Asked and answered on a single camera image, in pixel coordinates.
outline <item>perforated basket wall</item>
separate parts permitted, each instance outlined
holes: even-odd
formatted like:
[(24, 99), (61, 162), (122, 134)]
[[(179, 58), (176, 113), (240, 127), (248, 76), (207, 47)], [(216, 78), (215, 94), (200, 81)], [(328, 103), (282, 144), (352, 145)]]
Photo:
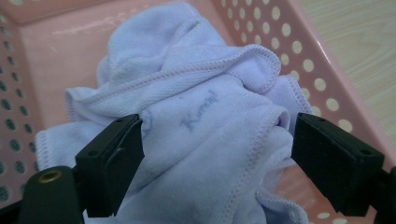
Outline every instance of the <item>perforated basket wall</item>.
[[(21, 198), (36, 171), (34, 134), (66, 122), (64, 89), (95, 87), (95, 70), (114, 29), (163, 0), (7, 0), (0, 2), (0, 207)], [(296, 0), (190, 0), (230, 45), (261, 44), (294, 74), (315, 113), (396, 163), (393, 147)], [(335, 214), (298, 167), (277, 191), (312, 223), (373, 223)]]

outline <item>black plastic part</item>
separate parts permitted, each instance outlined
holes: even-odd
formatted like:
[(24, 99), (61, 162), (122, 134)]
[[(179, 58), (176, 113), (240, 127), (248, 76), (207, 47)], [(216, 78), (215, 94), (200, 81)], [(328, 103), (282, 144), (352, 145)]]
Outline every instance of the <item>black plastic part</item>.
[(0, 209), (1, 223), (2, 224), (17, 223), (20, 210), (21, 210), (21, 201), (10, 204), (9, 206)]
[(141, 124), (137, 115), (117, 119), (77, 154), (77, 178), (89, 217), (117, 214), (144, 158)]
[(26, 184), (18, 223), (84, 223), (72, 169), (58, 166), (33, 175)]
[(291, 156), (336, 212), (366, 215), (383, 154), (326, 119), (299, 114)]

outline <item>wrinkled cloth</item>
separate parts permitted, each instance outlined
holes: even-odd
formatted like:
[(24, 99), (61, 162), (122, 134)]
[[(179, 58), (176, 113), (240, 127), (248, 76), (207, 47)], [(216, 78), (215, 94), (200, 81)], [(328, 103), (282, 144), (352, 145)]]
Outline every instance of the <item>wrinkled cloth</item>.
[(87, 223), (307, 223), (274, 194), (298, 112), (312, 113), (270, 50), (229, 47), (186, 3), (150, 8), (110, 37), (98, 89), (66, 90), (70, 122), (36, 135), (40, 169), (111, 121), (143, 120), (142, 160), (116, 217)]

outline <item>basket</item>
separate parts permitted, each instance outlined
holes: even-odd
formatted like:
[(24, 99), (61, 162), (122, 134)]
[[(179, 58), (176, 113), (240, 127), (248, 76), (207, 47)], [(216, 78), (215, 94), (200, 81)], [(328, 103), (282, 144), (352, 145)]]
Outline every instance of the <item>basket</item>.
[[(64, 89), (95, 88), (96, 66), (122, 21), (164, 0), (7, 0), (0, 2), (0, 208), (21, 199), (37, 171), (35, 133), (67, 122)], [(393, 147), (295, 0), (190, 0), (230, 45), (261, 44), (294, 74), (322, 116), (387, 155)], [(373, 223), (343, 217), (297, 166), (277, 193), (300, 204), (312, 223)]]

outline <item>basket hole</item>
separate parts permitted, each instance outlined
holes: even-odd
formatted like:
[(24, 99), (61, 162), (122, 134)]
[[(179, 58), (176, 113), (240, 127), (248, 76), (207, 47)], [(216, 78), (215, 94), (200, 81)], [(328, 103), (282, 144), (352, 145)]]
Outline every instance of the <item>basket hole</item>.
[(296, 70), (292, 70), (290, 73), (294, 75), (297, 81), (300, 79), (300, 74)]
[(4, 84), (4, 82), (1, 81), (1, 80), (0, 80), (0, 90), (2, 90), (2, 91), (7, 91), (7, 86), (6, 86), (6, 84)]
[(246, 12), (244, 8), (239, 8), (239, 17), (243, 20), (246, 17)]
[(0, 22), (7, 23), (7, 18), (3, 15), (0, 15)]
[(259, 35), (254, 36), (254, 43), (260, 45), (262, 43), (262, 37)]
[(279, 17), (280, 17), (280, 10), (279, 10), (279, 7), (273, 7), (273, 10), (272, 10), (272, 17), (273, 17), (274, 21), (279, 20)]
[(7, 57), (7, 60), (8, 60), (8, 62), (9, 62), (11, 65), (13, 65), (13, 66), (16, 66), (16, 65), (17, 65), (17, 63), (15, 62), (14, 58), (12, 58), (12, 57)]
[(4, 26), (0, 26), (0, 32), (3, 35), (9, 35), (9, 30), (6, 27), (4, 27)]
[(273, 49), (279, 49), (279, 40), (276, 37), (272, 38), (271, 46)]
[(338, 120), (338, 126), (342, 129), (344, 129), (344, 131), (350, 133), (353, 130), (353, 126), (352, 123), (349, 122), (349, 120), (347, 119), (340, 119)]
[(317, 217), (320, 218), (320, 219), (326, 219), (326, 218), (330, 217), (330, 213), (328, 213), (328, 212), (322, 212), (322, 213), (319, 213), (319, 214), (317, 215)]
[(8, 100), (3, 99), (1, 100), (1, 106), (5, 109), (5, 110), (11, 110), (11, 104), (9, 103)]
[(336, 111), (336, 110), (338, 110), (338, 108), (339, 108), (338, 102), (337, 102), (335, 99), (333, 99), (333, 98), (330, 98), (330, 99), (328, 99), (328, 100), (326, 101), (326, 106), (327, 106), (327, 108), (329, 108), (331, 111)]
[(317, 107), (317, 106), (312, 106), (312, 110), (314, 111), (314, 115), (315, 116), (321, 116), (321, 111), (320, 111), (320, 108), (319, 107)]
[(268, 35), (270, 33), (270, 24), (268, 22), (265, 22), (262, 24), (262, 31)]
[(326, 90), (326, 82), (322, 78), (315, 79), (315, 88), (318, 91)]
[(333, 220), (332, 224), (347, 224), (347, 220), (345, 218), (339, 217)]
[(303, 62), (305, 72), (312, 72), (314, 70), (314, 63), (310, 59), (305, 59)]
[(0, 186), (0, 202), (6, 202), (9, 199), (9, 192), (6, 186)]
[(295, 41), (292, 43), (292, 48), (293, 48), (293, 52), (294, 52), (294, 53), (299, 54), (299, 53), (301, 53), (301, 51), (303, 50), (303, 45), (301, 44), (300, 41), (295, 40)]
[(12, 139), (11, 141), (9, 141), (9, 146), (10, 146), (11, 149), (14, 150), (14, 151), (19, 151), (19, 150), (21, 150), (20, 143), (19, 143), (17, 140), (15, 140), (15, 139)]
[(280, 56), (280, 61), (282, 61), (283, 65), (288, 65), (289, 64), (289, 56), (287, 54), (282, 54)]
[(253, 22), (251, 22), (251, 21), (248, 21), (248, 22), (247, 22), (247, 30), (248, 30), (249, 32), (252, 32), (252, 31), (253, 31)]
[(242, 33), (242, 34), (241, 34), (241, 40), (242, 40), (242, 42), (246, 43), (246, 42), (247, 42), (247, 40), (248, 40), (248, 38), (247, 38), (247, 34), (245, 34), (245, 33)]
[(29, 143), (29, 148), (32, 152), (35, 153), (35, 143)]
[(23, 174), (25, 173), (25, 167), (23, 162), (21, 161), (16, 161), (14, 164), (15, 170), (18, 172), (18, 174)]
[(307, 88), (301, 88), (301, 91), (303, 92), (303, 95), (305, 96), (306, 99), (309, 99), (311, 94), (309, 93), (309, 90)]
[(228, 16), (228, 19), (232, 19), (233, 18), (233, 10), (232, 9), (228, 8), (227, 16)]
[(11, 3), (17, 7), (20, 7), (21, 5), (23, 5), (23, 0), (8, 0), (8, 1), (9, 1), (9, 3)]
[(30, 126), (30, 124), (25, 124), (23, 125), (23, 127), (27, 133), (33, 133), (33, 129), (32, 126)]
[(12, 76), (12, 78), (15, 80), (15, 81), (17, 81), (17, 82), (19, 82), (19, 81), (21, 81), (21, 78), (20, 78), (20, 75), (18, 75), (17, 73), (11, 73), (11, 76)]
[(282, 34), (283, 34), (283, 36), (289, 36), (290, 33), (291, 33), (290, 25), (288, 23), (284, 23), (282, 25)]
[(15, 125), (14, 121), (12, 119), (6, 119), (6, 126), (11, 130), (14, 131), (17, 129), (17, 126)]
[(4, 41), (3, 44), (6, 49), (11, 50), (11, 51), (13, 50), (12, 45), (8, 41)]
[(256, 20), (260, 19), (260, 17), (262, 16), (262, 11), (260, 10), (259, 7), (254, 8), (253, 16), (254, 16), (254, 19), (256, 19)]
[(6, 167), (0, 162), (0, 175), (3, 175), (6, 172)]
[(235, 30), (239, 30), (239, 28), (240, 28), (239, 21), (235, 21), (233, 23), (233, 28), (235, 28)]

